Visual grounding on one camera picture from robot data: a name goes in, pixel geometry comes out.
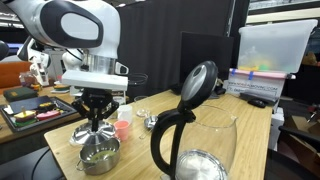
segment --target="clear glass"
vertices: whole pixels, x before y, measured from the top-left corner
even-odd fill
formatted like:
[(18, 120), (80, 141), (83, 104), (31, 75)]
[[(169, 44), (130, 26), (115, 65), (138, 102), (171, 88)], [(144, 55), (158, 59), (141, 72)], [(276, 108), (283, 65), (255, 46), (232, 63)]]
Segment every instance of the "clear glass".
[(193, 110), (180, 141), (176, 179), (228, 179), (237, 142), (237, 117), (209, 105)]
[(148, 103), (148, 96), (137, 96), (134, 98), (135, 107), (137, 109), (136, 115), (143, 118), (148, 118), (150, 116), (150, 109)]

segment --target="metal pot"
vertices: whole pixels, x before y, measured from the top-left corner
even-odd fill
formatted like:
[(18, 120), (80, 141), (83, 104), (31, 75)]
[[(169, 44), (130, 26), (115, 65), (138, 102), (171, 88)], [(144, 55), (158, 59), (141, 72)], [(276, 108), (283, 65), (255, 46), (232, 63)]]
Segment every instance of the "metal pot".
[(120, 159), (120, 141), (110, 138), (97, 145), (85, 145), (80, 151), (76, 168), (88, 175), (99, 175), (115, 167)]

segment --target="computer monitor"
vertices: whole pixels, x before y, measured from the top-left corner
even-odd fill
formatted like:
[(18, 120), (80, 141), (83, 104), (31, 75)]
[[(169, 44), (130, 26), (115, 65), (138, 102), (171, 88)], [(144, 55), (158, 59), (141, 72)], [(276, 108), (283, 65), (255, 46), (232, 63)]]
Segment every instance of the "computer monitor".
[(228, 79), (232, 61), (233, 38), (226, 36), (181, 33), (180, 83), (200, 63), (211, 60), (218, 67), (218, 77)]

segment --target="pink cup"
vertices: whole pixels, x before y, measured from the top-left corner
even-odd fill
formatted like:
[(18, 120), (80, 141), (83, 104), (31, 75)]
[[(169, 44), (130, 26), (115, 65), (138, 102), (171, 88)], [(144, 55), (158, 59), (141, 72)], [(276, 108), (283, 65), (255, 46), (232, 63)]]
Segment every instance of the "pink cup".
[(129, 122), (117, 121), (113, 125), (116, 128), (116, 137), (119, 138), (120, 141), (127, 140), (129, 135)]

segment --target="pot handle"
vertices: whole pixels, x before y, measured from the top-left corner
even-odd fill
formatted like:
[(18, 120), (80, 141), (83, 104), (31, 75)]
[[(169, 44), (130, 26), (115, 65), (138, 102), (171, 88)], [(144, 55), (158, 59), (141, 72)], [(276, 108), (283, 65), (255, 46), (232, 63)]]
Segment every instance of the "pot handle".
[(96, 164), (97, 164), (97, 163), (94, 163), (94, 165), (92, 165), (92, 166), (89, 166), (89, 167), (86, 167), (86, 168), (84, 168), (84, 167), (81, 168), (81, 167), (79, 166), (79, 165), (80, 165), (80, 162), (81, 162), (81, 160), (79, 160), (78, 164), (76, 165), (76, 169), (77, 169), (78, 171), (86, 171), (86, 170), (88, 170), (88, 169), (91, 169), (91, 168), (95, 167)]
[[(150, 142), (153, 161), (161, 171), (168, 174), (173, 179), (175, 177), (177, 156), (183, 128), (187, 122), (194, 119), (195, 116), (192, 112), (181, 114), (176, 109), (173, 109), (159, 114), (158, 120), (153, 128)], [(160, 142), (165, 131), (174, 125), (176, 125), (176, 127), (172, 140), (170, 164), (168, 164), (161, 155)]]

